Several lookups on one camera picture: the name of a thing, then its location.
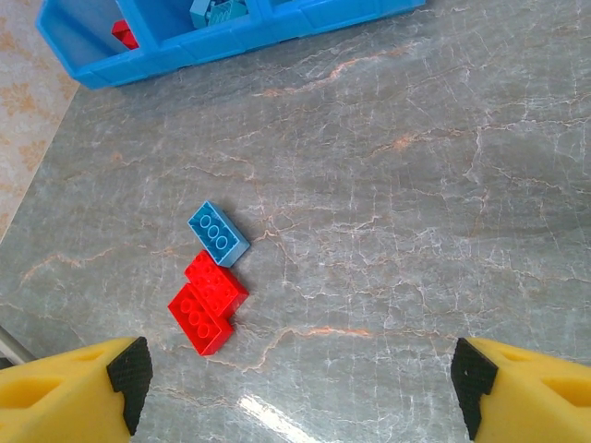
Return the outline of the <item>aluminium table side rail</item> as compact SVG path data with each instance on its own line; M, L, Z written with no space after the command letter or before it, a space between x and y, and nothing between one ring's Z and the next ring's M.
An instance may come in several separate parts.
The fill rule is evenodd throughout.
M0 326L0 353L14 365L36 360L36 357L2 326Z

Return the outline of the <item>blue lego brick hollow side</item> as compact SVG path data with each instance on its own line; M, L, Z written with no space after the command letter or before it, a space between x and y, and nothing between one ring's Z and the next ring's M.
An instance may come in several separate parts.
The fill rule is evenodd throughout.
M209 200L199 207L187 224L220 267L231 268L250 247L233 222Z

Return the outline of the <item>small blue lego brick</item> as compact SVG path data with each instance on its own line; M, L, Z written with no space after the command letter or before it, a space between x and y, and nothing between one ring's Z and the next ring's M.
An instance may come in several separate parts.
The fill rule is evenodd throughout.
M196 30L209 25L213 0L193 0L189 9L192 24Z

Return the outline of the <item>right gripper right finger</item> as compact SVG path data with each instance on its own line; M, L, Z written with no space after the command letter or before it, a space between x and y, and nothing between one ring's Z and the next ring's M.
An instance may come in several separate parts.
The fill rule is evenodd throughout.
M451 379L473 443L591 443L591 366L460 338Z

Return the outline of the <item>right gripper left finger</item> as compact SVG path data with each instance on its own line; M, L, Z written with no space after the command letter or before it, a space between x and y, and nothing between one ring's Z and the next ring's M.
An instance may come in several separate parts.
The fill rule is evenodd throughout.
M143 337L0 369L0 443L129 443L153 369Z

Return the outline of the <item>large red lego brick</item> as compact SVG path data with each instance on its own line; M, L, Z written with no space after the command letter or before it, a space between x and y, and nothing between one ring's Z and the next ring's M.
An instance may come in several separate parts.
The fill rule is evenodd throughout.
M249 296L232 271L218 266L206 250L195 256L185 275L218 317L229 319Z
M168 309L201 356L217 353L234 331L225 318L209 308L191 283L182 287Z

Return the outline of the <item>blue three-compartment plastic bin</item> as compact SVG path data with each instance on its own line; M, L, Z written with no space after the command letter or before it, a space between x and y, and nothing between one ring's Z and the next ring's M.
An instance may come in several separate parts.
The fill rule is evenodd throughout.
M120 86L295 38L402 14L427 0L246 0L248 14L196 30L193 0L43 0L40 34L89 89ZM111 33L118 20L139 48Z

